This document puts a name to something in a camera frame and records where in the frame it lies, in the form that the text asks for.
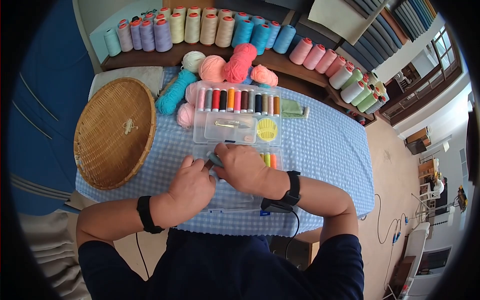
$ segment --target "wooden shelf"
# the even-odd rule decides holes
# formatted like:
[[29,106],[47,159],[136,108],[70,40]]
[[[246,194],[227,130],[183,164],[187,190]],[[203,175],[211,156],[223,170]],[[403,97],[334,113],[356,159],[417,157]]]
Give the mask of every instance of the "wooden shelf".
[[[189,45],[185,42],[181,42],[179,44],[173,45],[173,48],[169,51],[162,53],[156,51],[145,52],[142,50],[132,50],[130,52],[121,52],[119,55],[114,57],[108,56],[102,63],[101,67],[104,71],[110,71],[125,67],[141,66],[173,67],[180,65],[183,56],[189,51],[200,51],[207,56],[218,55],[226,61],[228,61],[233,54],[232,47],[219,48],[215,45],[205,46],[201,43]],[[279,79],[279,86],[289,88],[299,93],[303,93],[318,100],[317,96],[312,96],[312,92],[309,92],[307,94],[305,92],[302,92],[302,90],[305,90],[305,88],[301,87],[303,85],[301,81],[290,80],[291,82],[288,82],[289,78],[293,79],[293,77],[296,77],[298,79],[301,79],[302,81],[306,81],[308,83],[324,88],[328,95],[327,99],[323,98],[321,100],[322,102],[343,112],[345,111],[341,108],[350,109],[358,113],[365,118],[365,126],[376,120],[374,114],[361,113],[357,110],[355,106],[345,103],[340,97],[340,92],[331,87],[328,82],[327,76],[325,76],[324,74],[319,74],[315,70],[308,70],[303,65],[296,65],[292,63],[290,59],[288,59],[288,56],[285,54],[278,54],[273,50],[265,50],[265,53],[263,55],[257,56],[257,58],[252,63],[252,65],[255,66],[259,64],[269,68],[270,70],[276,71],[277,75],[279,75],[278,72],[288,75],[282,76],[283,80]]]

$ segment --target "pink yarn ball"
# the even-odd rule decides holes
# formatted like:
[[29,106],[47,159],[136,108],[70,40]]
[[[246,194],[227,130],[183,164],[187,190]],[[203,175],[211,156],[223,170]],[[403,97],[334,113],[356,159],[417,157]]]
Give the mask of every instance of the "pink yarn ball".
[[186,129],[189,129],[193,125],[193,116],[195,114],[195,106],[190,103],[183,103],[179,107],[177,113],[177,123]]
[[198,73],[202,80],[212,82],[223,82],[225,76],[223,68],[226,62],[218,55],[209,55],[198,68]]
[[189,84],[187,86],[187,89],[185,90],[185,100],[187,100],[188,103],[195,106],[197,101],[197,83],[196,82]]
[[278,76],[262,65],[254,67],[250,77],[260,84],[268,84],[271,87],[278,85]]
[[225,79],[233,84],[242,83],[248,75],[248,68],[257,57],[257,48],[249,43],[240,44],[233,49],[230,61],[223,68]]

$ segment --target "yarn ball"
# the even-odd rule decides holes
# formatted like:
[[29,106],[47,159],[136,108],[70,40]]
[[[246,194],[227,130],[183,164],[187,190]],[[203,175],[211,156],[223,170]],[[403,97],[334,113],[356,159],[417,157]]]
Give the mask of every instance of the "yarn ball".
[[223,69],[226,62],[218,55],[207,56],[198,69],[200,78],[206,81],[223,82],[225,76]]
[[198,73],[198,67],[205,60],[205,54],[199,51],[190,51],[183,56],[181,64],[184,69],[192,73]]
[[189,84],[187,86],[187,89],[185,90],[185,100],[187,100],[188,103],[195,106],[197,101],[197,83],[196,82]]
[[195,114],[195,106],[190,103],[183,103],[179,107],[177,114],[177,123],[186,129],[193,125],[193,116]]
[[230,61],[225,64],[223,72],[225,79],[233,84],[239,84],[247,79],[252,61],[257,57],[257,48],[249,43],[237,45],[233,49]]
[[268,84],[269,86],[278,85],[277,75],[262,65],[256,66],[252,70],[252,74],[250,76],[253,80],[260,84]]
[[251,84],[252,83],[252,78],[250,77],[250,74],[251,74],[252,70],[253,70],[253,67],[250,66],[248,68],[247,78],[245,78],[245,80],[242,81],[241,84]]
[[189,84],[197,81],[195,74],[187,69],[180,71],[177,80],[168,87],[167,91],[155,103],[158,111],[164,115],[171,115],[177,104],[185,97],[185,90]]

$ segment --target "person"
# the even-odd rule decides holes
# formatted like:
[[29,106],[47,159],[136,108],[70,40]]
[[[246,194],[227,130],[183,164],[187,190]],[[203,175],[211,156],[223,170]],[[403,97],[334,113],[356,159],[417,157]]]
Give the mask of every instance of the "person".
[[[240,192],[280,200],[292,188],[289,174],[266,167],[250,146],[218,144],[215,153],[223,168],[214,167],[214,171]],[[130,269],[113,244],[143,231],[148,223],[137,211],[139,199],[99,203],[80,213],[79,263],[93,300],[363,298],[358,221],[344,190],[299,176],[298,207],[324,217],[320,249],[312,264],[300,271],[271,253],[265,236],[174,228],[194,217],[214,196],[215,178],[204,164],[202,159],[186,156],[168,191],[149,198],[148,217],[153,225],[170,229],[166,251],[147,281]]]

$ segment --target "black sleeve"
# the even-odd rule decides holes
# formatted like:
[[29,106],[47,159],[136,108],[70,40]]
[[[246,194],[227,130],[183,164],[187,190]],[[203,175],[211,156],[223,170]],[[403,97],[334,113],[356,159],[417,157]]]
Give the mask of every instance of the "black sleeve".
[[78,262],[92,300],[144,298],[147,283],[111,245],[98,240],[84,243]]
[[329,238],[304,274],[324,299],[363,299],[359,239],[351,234]]

